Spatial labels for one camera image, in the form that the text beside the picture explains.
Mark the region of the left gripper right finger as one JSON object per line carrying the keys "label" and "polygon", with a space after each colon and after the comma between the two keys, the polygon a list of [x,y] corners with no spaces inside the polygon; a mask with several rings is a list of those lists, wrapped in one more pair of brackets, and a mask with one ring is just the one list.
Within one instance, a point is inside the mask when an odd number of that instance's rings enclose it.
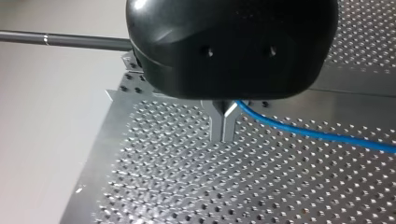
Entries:
{"label": "left gripper right finger", "polygon": [[236,102],[227,102],[223,114],[222,141],[232,142],[234,139],[235,125],[239,116],[243,113]]}

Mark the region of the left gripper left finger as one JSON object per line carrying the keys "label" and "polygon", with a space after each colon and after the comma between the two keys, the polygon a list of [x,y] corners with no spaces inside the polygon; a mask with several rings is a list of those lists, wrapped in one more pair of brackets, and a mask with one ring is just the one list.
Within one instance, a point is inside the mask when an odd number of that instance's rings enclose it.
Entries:
{"label": "left gripper left finger", "polygon": [[218,101],[202,100],[201,106],[209,116],[210,140],[219,142],[222,139],[223,114]]}

